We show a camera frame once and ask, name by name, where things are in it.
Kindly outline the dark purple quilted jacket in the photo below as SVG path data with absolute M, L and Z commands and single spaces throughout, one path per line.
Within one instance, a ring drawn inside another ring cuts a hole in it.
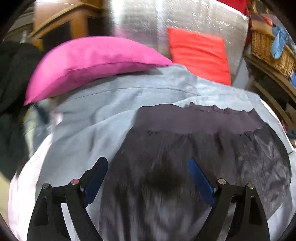
M 232 185 L 255 185 L 265 214 L 283 202 L 292 171 L 286 148 L 255 110 L 190 103 L 141 107 L 104 179 L 104 240 L 192 240 L 210 206 L 189 160 Z

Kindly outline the grey fleece blanket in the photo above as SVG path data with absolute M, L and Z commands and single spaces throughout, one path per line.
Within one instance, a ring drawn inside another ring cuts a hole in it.
M 51 133 L 10 183 L 8 217 L 16 238 L 26 240 L 36 193 L 44 182 L 64 185 L 99 156 L 111 159 L 137 110 L 162 103 L 255 110 L 279 136 L 295 168 L 295 149 L 274 112 L 255 93 L 196 77 L 180 65 L 102 78 L 45 101 Z

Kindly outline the wooden shelf table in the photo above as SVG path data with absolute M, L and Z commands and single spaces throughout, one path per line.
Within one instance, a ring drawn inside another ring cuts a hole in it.
M 295 128 L 295 88 L 274 68 L 252 54 L 244 53 L 249 72 L 247 90 L 255 92 L 287 128 Z

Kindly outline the pink cushion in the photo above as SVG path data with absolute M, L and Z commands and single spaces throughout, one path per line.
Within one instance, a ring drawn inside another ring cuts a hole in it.
M 172 64 L 155 49 L 129 39 L 94 36 L 70 40 L 49 51 L 39 62 L 24 104 L 66 93 L 99 78 Z

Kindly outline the black puffer jacket pile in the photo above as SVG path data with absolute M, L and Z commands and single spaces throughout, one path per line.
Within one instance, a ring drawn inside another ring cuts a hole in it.
M 8 180 L 29 159 L 23 104 L 29 80 L 43 56 L 28 43 L 1 43 L 1 173 Z

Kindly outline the red cushion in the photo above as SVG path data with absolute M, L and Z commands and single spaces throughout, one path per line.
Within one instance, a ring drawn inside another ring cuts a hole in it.
M 173 63 L 185 66 L 192 74 L 216 83 L 231 85 L 225 41 L 222 37 L 167 28 Z

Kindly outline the wicker basket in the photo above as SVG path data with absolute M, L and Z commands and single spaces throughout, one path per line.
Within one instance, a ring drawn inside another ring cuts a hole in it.
M 271 54 L 271 46 L 275 40 L 275 37 L 267 31 L 261 29 L 252 28 L 251 32 L 252 55 L 273 67 L 284 77 L 290 78 L 292 71 L 295 71 L 295 55 L 289 46 L 285 44 L 280 58 L 274 59 Z

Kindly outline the light blue cloth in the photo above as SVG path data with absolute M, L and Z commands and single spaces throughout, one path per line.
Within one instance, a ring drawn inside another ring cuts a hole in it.
M 274 25 L 272 33 L 274 34 L 275 39 L 271 46 L 271 55 L 274 59 L 279 59 L 287 42 L 288 32 L 284 27 Z

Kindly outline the wooden cabinet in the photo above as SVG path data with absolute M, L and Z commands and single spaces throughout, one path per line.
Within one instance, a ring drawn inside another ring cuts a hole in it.
M 104 1 L 36 1 L 32 44 L 48 52 L 72 39 L 106 34 Z

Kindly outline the red velvet cloth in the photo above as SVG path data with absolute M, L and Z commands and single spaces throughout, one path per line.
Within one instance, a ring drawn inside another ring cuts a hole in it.
M 242 14 L 249 16 L 249 10 L 247 8 L 248 0 L 218 0 L 219 2 L 226 4 Z

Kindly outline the silver foil insulation panel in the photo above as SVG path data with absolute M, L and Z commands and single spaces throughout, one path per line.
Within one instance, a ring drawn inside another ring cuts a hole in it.
M 105 1 L 110 31 L 134 40 L 168 57 L 167 28 L 222 37 L 230 67 L 236 77 L 247 36 L 249 18 L 219 1 Z

